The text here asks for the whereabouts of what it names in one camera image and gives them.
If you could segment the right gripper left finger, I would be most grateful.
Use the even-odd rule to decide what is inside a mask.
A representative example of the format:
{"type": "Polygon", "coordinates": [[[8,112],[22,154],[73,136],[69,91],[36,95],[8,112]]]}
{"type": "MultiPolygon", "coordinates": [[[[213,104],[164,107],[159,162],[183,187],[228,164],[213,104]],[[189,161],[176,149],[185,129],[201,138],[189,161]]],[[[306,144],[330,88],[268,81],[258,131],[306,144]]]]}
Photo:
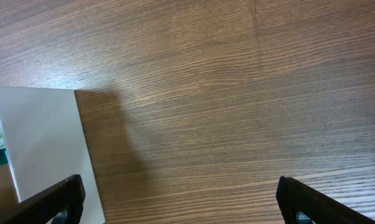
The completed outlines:
{"type": "Polygon", "coordinates": [[[84,200],[82,178],[74,174],[0,213],[0,224],[79,224],[84,200]]]}

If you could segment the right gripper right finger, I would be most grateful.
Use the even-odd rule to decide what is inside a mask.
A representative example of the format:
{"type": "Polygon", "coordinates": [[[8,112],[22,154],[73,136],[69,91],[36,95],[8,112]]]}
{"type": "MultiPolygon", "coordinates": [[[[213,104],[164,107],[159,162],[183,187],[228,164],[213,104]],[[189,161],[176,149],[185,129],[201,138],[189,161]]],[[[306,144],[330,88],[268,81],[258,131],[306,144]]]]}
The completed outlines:
{"type": "Polygon", "coordinates": [[[375,220],[292,177],[281,176],[276,199],[285,223],[375,224],[375,220]]]}

